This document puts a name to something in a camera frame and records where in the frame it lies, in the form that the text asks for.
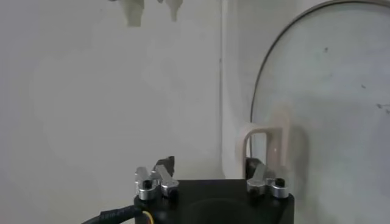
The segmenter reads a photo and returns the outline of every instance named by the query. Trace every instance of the white surface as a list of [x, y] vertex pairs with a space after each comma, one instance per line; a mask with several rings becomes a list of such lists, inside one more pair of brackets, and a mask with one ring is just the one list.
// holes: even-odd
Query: white surface
[[222, 177], [220, 6], [146, 1], [128, 28], [105, 0], [0, 2], [0, 222], [80, 223], [132, 203], [133, 173]]
[[[226, 176], [232, 173], [226, 161], [233, 155], [236, 132], [244, 121], [250, 121], [254, 83], [267, 49], [284, 25], [317, 3], [240, 0], [229, 1], [230, 7], [225, 7], [223, 14], [227, 8], [229, 13], [224, 20], [222, 62], [224, 68], [232, 68], [224, 70], [222, 89], [222, 163]], [[294, 168], [298, 223], [388, 223], [385, 220], [390, 211], [387, 192], [390, 183], [386, 174], [390, 120], [386, 109], [379, 109], [376, 103], [389, 103], [390, 99], [389, 13], [369, 11], [354, 14], [356, 18], [347, 21], [341, 15], [330, 21], [316, 21], [311, 26], [317, 27], [316, 30], [301, 26], [289, 36], [291, 42], [279, 50], [272, 67], [268, 67], [275, 78], [268, 73], [268, 82], [260, 87], [265, 92], [259, 96], [265, 96], [261, 98], [261, 110], [257, 111], [262, 119], [258, 119], [259, 123], [268, 121], [273, 102], [291, 101], [295, 123], [309, 127], [303, 131], [295, 126], [293, 132], [301, 139], [294, 138], [294, 149], [314, 150], [300, 152]], [[338, 31], [344, 32], [332, 37], [331, 24], [341, 26]], [[347, 31], [355, 33], [343, 37]], [[329, 46], [335, 38], [342, 41]], [[327, 41], [315, 46], [316, 39]], [[330, 78], [327, 73], [330, 68], [339, 75]], [[298, 71], [307, 76], [300, 76]], [[305, 133], [312, 133], [314, 139], [305, 142]], [[256, 150], [255, 154], [264, 159], [264, 152]]]
[[254, 121], [289, 105], [297, 223], [388, 223], [390, 107], [377, 104], [390, 103], [389, 22], [384, 7], [329, 7], [296, 24], [269, 57]]

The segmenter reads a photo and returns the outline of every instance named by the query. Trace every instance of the white plastic part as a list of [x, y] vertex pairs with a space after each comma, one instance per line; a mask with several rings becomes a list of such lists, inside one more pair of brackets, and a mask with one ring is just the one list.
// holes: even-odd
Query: white plastic part
[[282, 171], [285, 176], [290, 126], [289, 110], [284, 105], [274, 110], [269, 125], [262, 126], [253, 123], [244, 125], [236, 139], [235, 161], [232, 164], [236, 171], [227, 178], [245, 177], [247, 142], [256, 133], [264, 133], [267, 136], [265, 161], [267, 167], [277, 174]]
[[140, 27], [141, 17], [144, 11], [144, 0], [119, 0], [126, 17], [127, 25]]
[[183, 4], [183, 0], [164, 0], [165, 3], [169, 6], [171, 11], [171, 19], [173, 22], [177, 21], [177, 12], [179, 11], [180, 6]]

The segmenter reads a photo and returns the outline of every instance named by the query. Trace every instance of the black screw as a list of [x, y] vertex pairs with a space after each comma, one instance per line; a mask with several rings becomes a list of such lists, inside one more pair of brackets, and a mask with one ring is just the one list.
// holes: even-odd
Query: black screw
[[142, 187], [143, 187], [145, 190], [149, 190], [150, 188], [152, 188], [152, 181], [151, 181], [151, 180], [143, 181]]
[[286, 181], [283, 178], [276, 178], [275, 179], [275, 186], [277, 187], [285, 187], [286, 186]]

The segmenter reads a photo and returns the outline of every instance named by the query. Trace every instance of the yellow wire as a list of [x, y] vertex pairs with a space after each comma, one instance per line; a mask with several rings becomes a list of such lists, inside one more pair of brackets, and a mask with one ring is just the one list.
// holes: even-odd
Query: yellow wire
[[147, 212], [147, 211], [143, 211], [142, 213], [145, 214], [145, 215], [148, 217], [148, 219], [149, 219], [149, 221], [150, 221], [150, 224], [154, 224], [154, 219], [153, 219], [152, 214], [150, 214], [150, 213]]

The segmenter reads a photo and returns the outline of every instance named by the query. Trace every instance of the black cable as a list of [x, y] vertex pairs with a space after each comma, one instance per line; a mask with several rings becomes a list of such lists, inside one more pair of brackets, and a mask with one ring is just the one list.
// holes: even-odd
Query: black cable
[[82, 224], [120, 224], [142, 214], [141, 208], [130, 205], [124, 208], [103, 211], [99, 216], [89, 219]]

